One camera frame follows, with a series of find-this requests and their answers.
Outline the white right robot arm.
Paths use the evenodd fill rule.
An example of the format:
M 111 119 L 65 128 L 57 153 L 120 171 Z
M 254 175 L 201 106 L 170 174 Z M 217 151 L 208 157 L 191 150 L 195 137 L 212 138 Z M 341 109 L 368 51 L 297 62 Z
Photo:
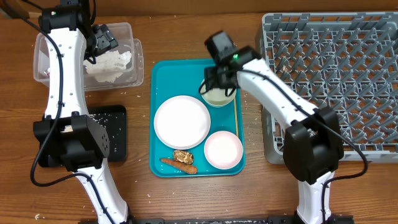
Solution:
M 205 69 L 206 91 L 214 88 L 247 91 L 276 119 L 284 131 L 283 160 L 298 180 L 295 221 L 329 223 L 330 184 L 343 157 L 338 116 L 318 108 L 288 87 L 251 46 L 239 49 L 219 31 L 204 45 L 214 66 Z

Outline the large white plate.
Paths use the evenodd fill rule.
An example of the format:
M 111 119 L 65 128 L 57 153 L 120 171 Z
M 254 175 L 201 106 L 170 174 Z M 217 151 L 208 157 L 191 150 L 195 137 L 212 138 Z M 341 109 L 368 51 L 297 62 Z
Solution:
M 211 117 L 197 98 L 174 96 L 163 102 L 154 116 L 154 131 L 172 149 L 187 150 L 199 145 L 210 132 Z

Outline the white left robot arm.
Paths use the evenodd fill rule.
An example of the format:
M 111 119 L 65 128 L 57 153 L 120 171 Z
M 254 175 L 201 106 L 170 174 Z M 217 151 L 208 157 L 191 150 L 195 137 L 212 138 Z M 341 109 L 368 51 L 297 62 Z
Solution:
M 69 175 L 46 183 L 55 185 L 76 177 L 86 190 L 98 216 L 98 223 L 132 223 L 129 206 L 120 196 L 111 175 L 111 150 L 106 129 L 93 120 L 85 101 L 83 62 L 117 45 L 106 36 L 105 26 L 94 24 L 89 1 L 61 1 L 42 10 L 36 29 L 49 50 L 50 87 L 47 108 L 41 121 L 34 122 L 34 136 L 40 143 L 30 170 L 31 182 L 42 159 L 51 158 Z

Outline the white napkin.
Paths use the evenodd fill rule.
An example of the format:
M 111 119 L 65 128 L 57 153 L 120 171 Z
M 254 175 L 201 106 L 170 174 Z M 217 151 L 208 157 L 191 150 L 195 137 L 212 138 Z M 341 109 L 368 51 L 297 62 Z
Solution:
M 96 63 L 92 64 L 85 60 L 87 74 L 95 78 L 97 82 L 113 83 L 127 69 L 127 64 L 131 61 L 132 53 L 130 51 L 119 53 L 119 51 L 106 52 L 96 58 Z

